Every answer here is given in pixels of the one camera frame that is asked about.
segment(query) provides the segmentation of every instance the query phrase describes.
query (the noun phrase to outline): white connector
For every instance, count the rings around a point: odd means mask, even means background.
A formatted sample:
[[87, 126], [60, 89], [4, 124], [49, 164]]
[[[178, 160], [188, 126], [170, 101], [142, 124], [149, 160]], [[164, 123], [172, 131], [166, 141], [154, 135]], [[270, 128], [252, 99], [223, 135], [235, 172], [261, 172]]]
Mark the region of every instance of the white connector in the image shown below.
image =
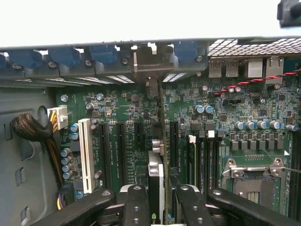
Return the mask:
[[188, 139], [189, 139], [189, 143], [195, 143], [196, 142], [196, 139], [197, 137], [196, 136], [193, 136], [193, 135], [188, 135]]
[[56, 110], [57, 115], [57, 127], [58, 130], [65, 128], [68, 126], [68, 114], [67, 114], [67, 107], [54, 107], [47, 109], [47, 115], [50, 115], [50, 111]]
[[79, 120], [79, 145], [85, 194], [92, 193], [95, 189], [92, 131], [90, 126], [90, 119]]

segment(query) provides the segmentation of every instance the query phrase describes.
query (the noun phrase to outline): pci slot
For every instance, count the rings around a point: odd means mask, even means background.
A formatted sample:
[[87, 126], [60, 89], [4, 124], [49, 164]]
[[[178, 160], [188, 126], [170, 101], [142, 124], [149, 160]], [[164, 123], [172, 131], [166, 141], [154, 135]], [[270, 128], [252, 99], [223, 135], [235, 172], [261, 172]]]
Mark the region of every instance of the pci slot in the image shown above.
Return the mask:
[[134, 133], [135, 133], [135, 142], [137, 144], [143, 144], [143, 123], [141, 121], [134, 122]]
[[117, 153], [119, 161], [119, 172], [123, 185], [128, 184], [127, 179], [127, 141], [126, 141], [126, 124], [124, 122], [116, 123], [117, 130]]
[[178, 121], [169, 123], [170, 167], [179, 169], [179, 127]]
[[99, 124], [99, 136], [101, 152], [100, 156], [102, 156], [102, 166], [105, 172], [104, 186], [106, 188], [112, 188], [111, 154], [109, 145], [108, 123], [102, 122]]
[[85, 194], [92, 193], [95, 189], [95, 182], [92, 181], [94, 178], [94, 161], [90, 126], [90, 119], [79, 120], [79, 145]]

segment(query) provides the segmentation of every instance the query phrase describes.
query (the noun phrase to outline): metal chassis wall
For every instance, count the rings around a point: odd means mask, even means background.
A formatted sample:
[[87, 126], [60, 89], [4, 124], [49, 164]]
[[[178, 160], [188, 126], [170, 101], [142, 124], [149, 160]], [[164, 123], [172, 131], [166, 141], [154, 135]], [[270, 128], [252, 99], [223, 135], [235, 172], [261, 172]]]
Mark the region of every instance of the metal chassis wall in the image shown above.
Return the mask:
[[[45, 125], [45, 108], [54, 103], [43, 89], [0, 91], [1, 225], [27, 226], [55, 211], [57, 186], [48, 153], [39, 142], [21, 139], [10, 128], [11, 120], [22, 113], [31, 113]], [[21, 181], [16, 173], [19, 169]]]

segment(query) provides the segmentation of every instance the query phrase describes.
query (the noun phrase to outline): white power connector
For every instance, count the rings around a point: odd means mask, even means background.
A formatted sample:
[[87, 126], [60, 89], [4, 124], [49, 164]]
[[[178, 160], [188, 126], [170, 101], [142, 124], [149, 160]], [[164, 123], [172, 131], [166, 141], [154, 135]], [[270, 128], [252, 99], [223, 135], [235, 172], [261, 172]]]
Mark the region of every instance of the white power connector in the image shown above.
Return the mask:
[[56, 110], [57, 114], [57, 129], [60, 130], [68, 126], [68, 114], [67, 107], [54, 107], [47, 109], [47, 115], [50, 115], [50, 111]]

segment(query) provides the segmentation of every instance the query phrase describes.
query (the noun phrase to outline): pcie slot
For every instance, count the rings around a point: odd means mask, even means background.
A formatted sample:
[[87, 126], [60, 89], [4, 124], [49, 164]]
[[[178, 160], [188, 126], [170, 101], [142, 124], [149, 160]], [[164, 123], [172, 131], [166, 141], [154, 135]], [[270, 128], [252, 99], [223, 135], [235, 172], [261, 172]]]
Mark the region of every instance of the pcie slot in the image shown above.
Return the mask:
[[179, 167], [179, 128], [178, 121], [169, 122], [169, 151], [170, 151], [170, 166]]
[[143, 123], [141, 121], [134, 122], [135, 142], [143, 144]]
[[100, 136], [100, 152], [102, 156], [102, 165], [105, 172], [104, 186], [106, 188], [112, 188], [112, 177], [111, 177], [111, 154], [109, 145], [109, 130], [108, 123], [102, 122], [99, 125], [99, 136]]
[[119, 173], [123, 185], [128, 184], [127, 178], [127, 141], [126, 141], [126, 124], [124, 122], [116, 123], [117, 129], [117, 153], [119, 161]]

